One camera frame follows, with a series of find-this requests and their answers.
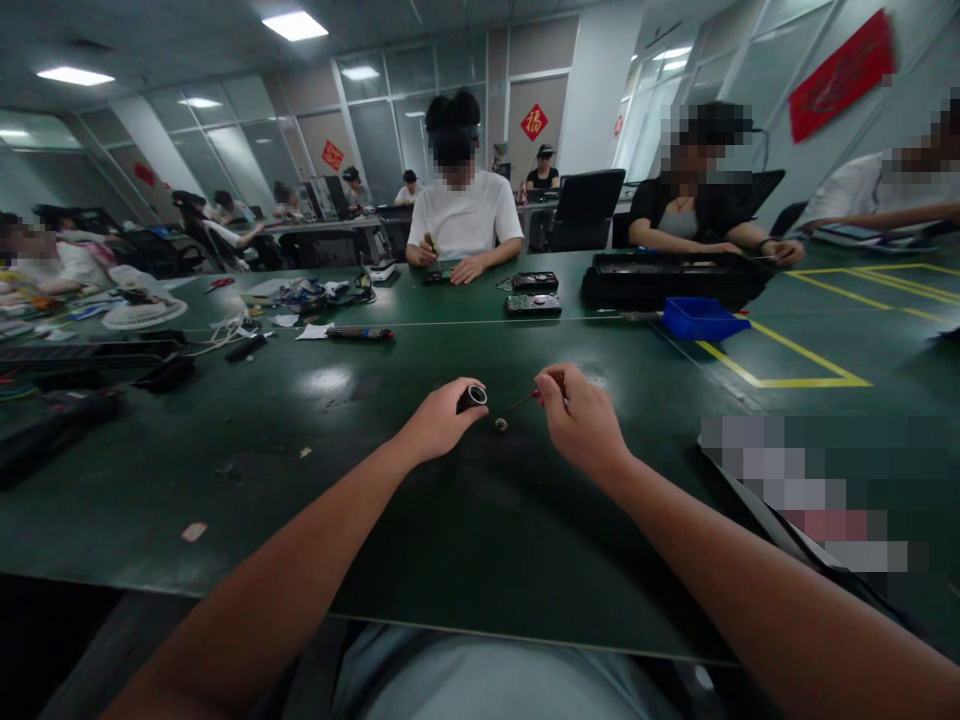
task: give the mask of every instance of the white fan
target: white fan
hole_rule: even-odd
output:
[[[139,330],[165,323],[180,317],[187,311],[183,300],[166,300],[149,305],[119,305],[103,316],[103,325],[108,330]]]

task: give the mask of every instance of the ceiling light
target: ceiling light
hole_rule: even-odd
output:
[[[355,68],[344,68],[341,70],[344,75],[346,75],[350,80],[370,80],[371,78],[380,77],[380,73],[374,70],[369,65],[361,65],[360,67]]]
[[[78,70],[77,68],[71,67],[58,67],[53,68],[52,70],[44,70],[41,73],[37,73],[42,78],[47,80],[59,80],[60,82],[70,82],[74,85],[100,85],[105,82],[113,82],[113,78],[109,75],[101,75],[100,73],[92,73],[89,70]]]
[[[664,52],[662,52],[662,53],[660,53],[659,55],[655,56],[653,59],[654,59],[654,60],[669,60],[670,58],[682,57],[682,56],[686,55],[688,52],[690,52],[691,50],[693,50],[692,47],[674,48],[673,50],[665,50]]]
[[[220,107],[223,103],[216,100],[207,100],[206,98],[187,98],[186,100],[177,100],[181,105],[189,105],[203,110],[204,108]]]
[[[263,24],[275,33],[283,35],[283,37],[290,42],[329,35],[323,25],[307,15],[303,10],[289,13],[288,15],[277,15],[276,17],[267,18],[263,21]]]

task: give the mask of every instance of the green table surface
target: green table surface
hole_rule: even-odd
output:
[[[806,269],[932,262],[811,250]],[[870,297],[890,304],[881,310],[797,277],[777,277],[751,304],[750,317],[871,385],[757,388],[703,347],[674,342],[659,323],[586,308],[579,288],[591,257],[526,256],[465,287],[421,286],[419,273],[403,265],[376,287],[375,303],[317,320],[389,327],[396,333],[392,343],[298,342],[299,328],[275,328],[254,362],[228,365],[223,351],[215,351],[197,359],[197,375],[174,393],[131,389],[119,421],[93,429],[0,492],[0,571],[202,596],[391,437],[428,392],[467,375],[487,385],[489,418],[448,456],[407,478],[360,552],[333,612],[733,662],[642,533],[558,456],[540,408],[528,403],[511,413],[502,435],[493,419],[530,391],[542,367],[573,362],[611,394],[637,456],[763,535],[699,451],[701,417],[949,417],[960,404],[960,383],[951,356],[932,349],[930,338],[949,326],[944,320],[960,324],[960,308],[914,294],[894,307],[890,296],[902,291],[868,281]],[[945,262],[951,266],[950,258]],[[521,270],[558,275],[564,308],[559,318],[505,317],[506,293],[495,285]],[[916,272],[926,273],[916,282],[932,282],[929,271]],[[309,274],[354,276],[348,270]],[[944,288],[957,289],[960,278],[943,275],[955,281]],[[236,284],[209,295],[202,293],[213,278],[198,278],[174,290],[190,310],[164,327],[202,339],[210,323],[237,307],[241,290],[268,277],[237,276]],[[808,277],[837,286],[861,280],[843,273]],[[900,311],[908,301],[931,316],[928,306],[936,306],[940,324]],[[72,329],[83,337],[109,335],[99,319]],[[718,347],[760,378],[835,376],[756,330]],[[39,403],[2,404],[0,427],[40,412]],[[955,420],[950,423],[954,439]],[[301,458],[304,448],[311,452]],[[943,492],[956,500],[952,490]],[[898,499],[890,498],[891,528]],[[947,521],[910,517],[903,532]],[[193,522],[207,523],[208,530],[190,544],[180,533]],[[955,604],[944,599],[945,575],[928,585],[919,583],[911,609],[939,637],[954,641],[960,633],[951,634],[957,615]]]

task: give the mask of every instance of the blue plastic bin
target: blue plastic bin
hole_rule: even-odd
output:
[[[719,342],[750,327],[713,298],[667,298],[663,324],[678,340]]]

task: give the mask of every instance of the red banner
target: red banner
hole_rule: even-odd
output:
[[[340,172],[340,165],[343,163],[343,153],[340,148],[327,140],[323,146],[323,161],[333,168],[334,172]]]
[[[133,164],[133,174],[143,180],[147,185],[153,187],[157,184],[157,174],[146,165],[140,163]]]
[[[790,95],[790,128],[800,143],[896,72],[893,29],[878,10]]]
[[[527,137],[530,138],[531,142],[537,139],[537,136],[543,132],[543,129],[547,126],[547,123],[550,122],[547,120],[547,116],[543,113],[543,110],[540,107],[539,103],[534,103],[533,109],[527,113],[527,116],[523,119],[523,122],[520,123],[520,127],[523,128],[523,131],[527,134]]]

